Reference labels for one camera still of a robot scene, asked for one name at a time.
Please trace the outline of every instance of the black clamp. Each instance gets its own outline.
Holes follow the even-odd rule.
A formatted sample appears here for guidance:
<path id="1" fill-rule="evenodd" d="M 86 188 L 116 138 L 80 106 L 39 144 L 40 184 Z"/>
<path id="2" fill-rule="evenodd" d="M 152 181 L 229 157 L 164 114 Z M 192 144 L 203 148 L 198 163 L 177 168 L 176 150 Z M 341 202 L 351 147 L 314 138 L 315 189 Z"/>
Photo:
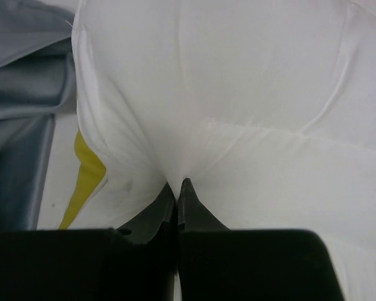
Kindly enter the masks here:
<path id="1" fill-rule="evenodd" d="M 343 301 L 322 240 L 226 228 L 190 179 L 117 230 L 0 232 L 0 300 Z"/>

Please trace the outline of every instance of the yellow fabric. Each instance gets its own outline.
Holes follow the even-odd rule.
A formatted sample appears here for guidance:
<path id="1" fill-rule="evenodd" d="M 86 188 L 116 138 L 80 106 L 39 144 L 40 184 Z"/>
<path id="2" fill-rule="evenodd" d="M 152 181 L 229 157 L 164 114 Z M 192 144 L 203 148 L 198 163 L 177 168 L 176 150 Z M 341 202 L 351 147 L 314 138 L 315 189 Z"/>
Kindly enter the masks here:
<path id="1" fill-rule="evenodd" d="M 70 226 L 106 173 L 106 167 L 87 146 L 80 131 L 78 131 L 75 137 L 74 148 L 76 156 L 81 161 L 81 166 L 74 193 L 59 229 L 67 229 Z"/>

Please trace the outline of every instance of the gray fabric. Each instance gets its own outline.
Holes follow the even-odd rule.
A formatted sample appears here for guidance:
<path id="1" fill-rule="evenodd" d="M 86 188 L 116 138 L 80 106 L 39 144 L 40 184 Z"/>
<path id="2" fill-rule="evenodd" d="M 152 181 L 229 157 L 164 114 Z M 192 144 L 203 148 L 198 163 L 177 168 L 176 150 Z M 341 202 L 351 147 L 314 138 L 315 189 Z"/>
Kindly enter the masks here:
<path id="1" fill-rule="evenodd" d="M 0 229 L 36 227 L 54 130 L 75 110 L 73 15 L 0 0 Z"/>

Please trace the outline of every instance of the white cloth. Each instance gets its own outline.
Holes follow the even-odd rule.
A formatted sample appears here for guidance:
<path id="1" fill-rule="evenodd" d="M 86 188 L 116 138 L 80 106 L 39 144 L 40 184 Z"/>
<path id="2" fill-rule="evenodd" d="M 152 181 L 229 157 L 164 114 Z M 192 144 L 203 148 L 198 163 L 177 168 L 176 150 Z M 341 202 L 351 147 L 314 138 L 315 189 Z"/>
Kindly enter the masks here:
<path id="1" fill-rule="evenodd" d="M 306 228 L 376 300 L 376 0 L 81 1 L 78 118 L 107 167 L 74 228 L 190 177 L 231 228 Z"/>

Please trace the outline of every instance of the white fabric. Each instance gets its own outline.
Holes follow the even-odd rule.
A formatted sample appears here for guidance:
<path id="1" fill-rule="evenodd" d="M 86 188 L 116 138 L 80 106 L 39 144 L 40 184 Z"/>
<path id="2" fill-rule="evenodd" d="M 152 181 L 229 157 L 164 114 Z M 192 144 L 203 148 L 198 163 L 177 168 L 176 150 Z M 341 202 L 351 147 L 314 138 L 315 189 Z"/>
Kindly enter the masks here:
<path id="1" fill-rule="evenodd" d="M 78 120 L 120 226 L 185 177 L 231 228 L 306 228 L 376 300 L 376 0 L 81 1 Z"/>

